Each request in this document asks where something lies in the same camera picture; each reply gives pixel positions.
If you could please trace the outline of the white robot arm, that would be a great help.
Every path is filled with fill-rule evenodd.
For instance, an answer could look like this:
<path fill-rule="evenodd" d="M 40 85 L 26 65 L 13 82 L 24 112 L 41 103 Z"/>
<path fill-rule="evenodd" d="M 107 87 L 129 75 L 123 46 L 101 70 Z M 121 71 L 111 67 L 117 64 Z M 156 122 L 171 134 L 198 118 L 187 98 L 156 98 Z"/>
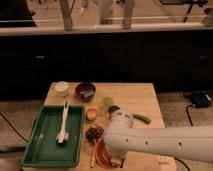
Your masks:
<path fill-rule="evenodd" d="M 132 114 L 118 106 L 108 112 L 103 141 L 111 158 L 124 160 L 132 151 L 213 162 L 213 126 L 134 128 Z"/>

